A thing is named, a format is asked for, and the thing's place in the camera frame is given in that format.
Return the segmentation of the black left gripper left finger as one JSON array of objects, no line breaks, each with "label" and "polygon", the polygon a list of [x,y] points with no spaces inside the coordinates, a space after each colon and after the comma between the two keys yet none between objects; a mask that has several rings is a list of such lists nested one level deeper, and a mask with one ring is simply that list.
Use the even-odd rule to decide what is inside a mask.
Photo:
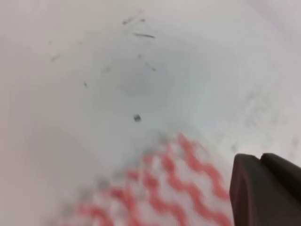
[{"label": "black left gripper left finger", "polygon": [[301,202],[253,155],[235,156],[230,201],[236,226],[301,224]]}]

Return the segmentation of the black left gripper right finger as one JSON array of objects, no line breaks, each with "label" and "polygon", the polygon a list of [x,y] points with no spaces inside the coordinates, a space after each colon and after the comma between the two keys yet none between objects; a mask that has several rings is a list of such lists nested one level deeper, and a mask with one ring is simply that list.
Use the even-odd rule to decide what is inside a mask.
[{"label": "black left gripper right finger", "polygon": [[301,202],[301,168],[273,153],[264,153],[260,161],[278,182]]}]

